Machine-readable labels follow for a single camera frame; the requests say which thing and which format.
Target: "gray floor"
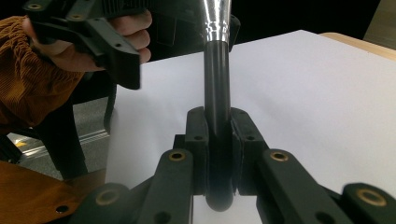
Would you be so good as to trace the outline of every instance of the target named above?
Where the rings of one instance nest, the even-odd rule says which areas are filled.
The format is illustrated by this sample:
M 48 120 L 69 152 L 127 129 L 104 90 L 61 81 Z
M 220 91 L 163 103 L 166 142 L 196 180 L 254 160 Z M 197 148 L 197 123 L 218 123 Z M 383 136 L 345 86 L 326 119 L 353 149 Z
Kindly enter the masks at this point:
M 364 40 L 390 49 L 396 49 L 395 0 L 381 1 Z M 106 100 L 107 98 L 104 98 L 82 105 L 75 105 L 78 133 L 90 171 L 106 167 L 109 139 L 103 127 Z M 45 175 L 61 178 L 40 142 L 12 134 L 9 137 L 14 141 L 20 140 L 26 144 L 26 146 L 21 147 L 25 154 L 21 160 L 21 166 Z

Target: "brown sleeve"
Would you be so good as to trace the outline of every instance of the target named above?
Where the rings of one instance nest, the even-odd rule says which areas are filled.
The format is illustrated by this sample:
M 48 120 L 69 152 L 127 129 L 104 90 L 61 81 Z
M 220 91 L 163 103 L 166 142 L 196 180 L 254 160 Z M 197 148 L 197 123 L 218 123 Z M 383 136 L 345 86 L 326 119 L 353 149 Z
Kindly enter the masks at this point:
M 84 74 L 40 59 L 21 28 L 23 19 L 0 21 L 0 133 L 39 124 L 67 101 Z

